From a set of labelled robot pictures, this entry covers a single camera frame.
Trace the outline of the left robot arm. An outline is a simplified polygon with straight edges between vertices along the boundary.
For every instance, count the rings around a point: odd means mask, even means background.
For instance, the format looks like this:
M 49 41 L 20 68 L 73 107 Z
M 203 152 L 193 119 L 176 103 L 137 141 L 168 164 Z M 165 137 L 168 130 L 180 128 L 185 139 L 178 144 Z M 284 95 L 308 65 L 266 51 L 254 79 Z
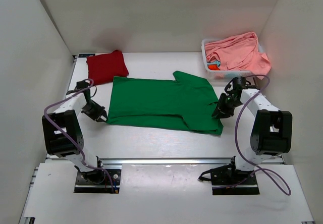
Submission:
M 79 114 L 85 114 L 98 123 L 107 121 L 105 107 L 92 99 L 93 86 L 92 79 L 79 81 L 73 90 L 67 92 L 64 100 L 44 109 L 42 126 L 45 147 L 49 155 L 69 160 L 81 173 L 96 174 L 101 171 L 106 174 L 99 157 L 86 149 L 78 122 Z

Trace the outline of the green t-shirt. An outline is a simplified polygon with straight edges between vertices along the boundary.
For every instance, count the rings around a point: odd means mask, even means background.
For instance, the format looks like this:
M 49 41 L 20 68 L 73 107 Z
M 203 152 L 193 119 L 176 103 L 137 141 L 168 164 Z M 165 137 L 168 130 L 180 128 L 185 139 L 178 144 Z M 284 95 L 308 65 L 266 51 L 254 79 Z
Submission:
M 173 80 L 114 77 L 107 123 L 219 136 L 218 97 L 205 78 L 181 71 Z

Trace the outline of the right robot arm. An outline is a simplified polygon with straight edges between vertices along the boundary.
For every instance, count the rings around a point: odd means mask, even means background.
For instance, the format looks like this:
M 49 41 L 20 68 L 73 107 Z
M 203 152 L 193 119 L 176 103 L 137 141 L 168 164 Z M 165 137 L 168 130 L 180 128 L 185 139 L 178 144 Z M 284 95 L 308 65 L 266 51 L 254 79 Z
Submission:
M 212 117 L 215 119 L 230 118 L 234 115 L 235 108 L 239 106 L 250 110 L 254 115 L 254 124 L 250 146 L 242 152 L 236 143 L 239 153 L 233 159 L 236 170 L 253 171 L 264 160 L 290 151 L 292 114 L 271 104 L 262 95 L 260 89 L 249 84 L 245 77 L 235 77 L 226 85 Z

